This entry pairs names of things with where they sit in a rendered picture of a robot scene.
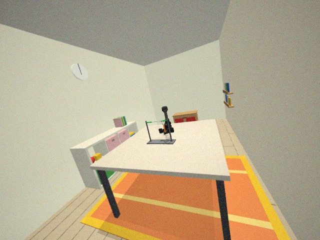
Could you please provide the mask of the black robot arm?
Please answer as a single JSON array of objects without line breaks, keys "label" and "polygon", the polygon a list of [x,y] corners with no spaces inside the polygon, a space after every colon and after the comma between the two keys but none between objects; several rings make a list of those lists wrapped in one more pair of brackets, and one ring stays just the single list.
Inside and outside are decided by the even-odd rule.
[{"label": "black robot arm", "polygon": [[[161,109],[162,109],[162,111],[164,112],[165,120],[168,119],[169,127],[172,128],[171,122],[170,122],[170,120],[169,120],[169,118],[168,118],[168,114],[167,114],[168,107],[167,107],[167,106],[162,106]],[[165,128],[168,128],[168,123],[167,123],[167,121],[165,121],[165,123],[164,123],[164,127],[165,127]]]}]

